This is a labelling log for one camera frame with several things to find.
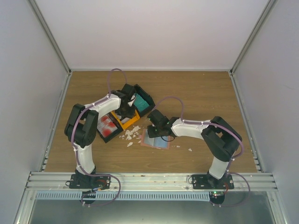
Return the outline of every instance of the white backdrop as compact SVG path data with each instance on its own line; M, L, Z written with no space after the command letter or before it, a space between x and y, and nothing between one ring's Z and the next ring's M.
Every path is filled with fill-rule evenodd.
M267 0L37 0L71 69L228 70Z
M25 0L0 7L0 223L13 223L30 171L38 171L66 78Z
M299 220L299 1L279 0L236 70L262 156L286 206Z

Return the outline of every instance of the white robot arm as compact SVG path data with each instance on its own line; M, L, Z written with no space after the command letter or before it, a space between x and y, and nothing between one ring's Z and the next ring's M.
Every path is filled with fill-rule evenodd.
M95 174L96 172L92 156L92 142L97 134L98 121L111 111L115 111L116 114L125 118L133 118L136 110L133 104L135 98L134 87L125 84L121 91L112 91L111 94L107 94L94 103L73 106L64 130L77 155L77 166L75 174L71 177L70 188L93 189L99 187L96 182L100 178L91 178L86 175L86 173ZM79 117L80 120L85 121L83 124L78 122Z
M212 188L216 188L218 180L223 178L231 158L240 144L230 133L216 128L213 124L226 128L240 141L242 141L241 136L221 117L214 117L212 120L206 121L182 120L178 117L168 119L160 111L154 110L148 115L148 118L153 124L148 126L150 138L189 136L206 142L214 155L213 163L207 173L207 180Z

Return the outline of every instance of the wooden floor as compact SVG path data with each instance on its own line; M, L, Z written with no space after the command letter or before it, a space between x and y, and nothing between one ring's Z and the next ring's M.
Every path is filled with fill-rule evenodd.
M155 102L165 96L180 97L185 104L185 119L206 120L214 116L223 117L243 137L246 148L243 156L232 163L230 170L256 172L234 88L227 72L126 73L128 83L139 84ZM75 170L74 151L64 135L64 127L74 104L88 104L107 94L107 74L108 72L99 71L73 73L45 171ZM111 76L111 84L112 89L122 88L124 78L120 72ZM174 99L168 99L162 102L158 109L168 117L179 116L181 105ZM145 117L134 125L146 128L150 121ZM97 172L207 172L212 163L213 155L203 140L178 137L171 142L170 149L165 150L140 146L138 141L136 138L125 140L115 137L104 143L100 136L97 136L93 142L93 160ZM129 142L133 142L133 145L127 147Z

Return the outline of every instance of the vent grille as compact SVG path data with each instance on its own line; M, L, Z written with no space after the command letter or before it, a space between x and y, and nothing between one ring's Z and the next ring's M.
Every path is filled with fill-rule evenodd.
M38 191L38 200L80 200L81 191ZM96 198L86 200L111 200L116 192L97 192ZM209 201L208 192L121 192L117 200L123 201Z

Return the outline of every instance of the mounting plate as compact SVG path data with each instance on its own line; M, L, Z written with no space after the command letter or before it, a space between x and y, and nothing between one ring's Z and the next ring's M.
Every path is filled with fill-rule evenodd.
M194 174L192 177L193 189L226 189L224 183L228 185L228 189L234 189L234 182L232 175L223 176L216 185L216 188L212 186L207 181L207 174Z
M71 180L67 181L65 184L71 189L100 188L101 190L105 190L110 188L110 181L110 176L90 177L76 172L71 175Z

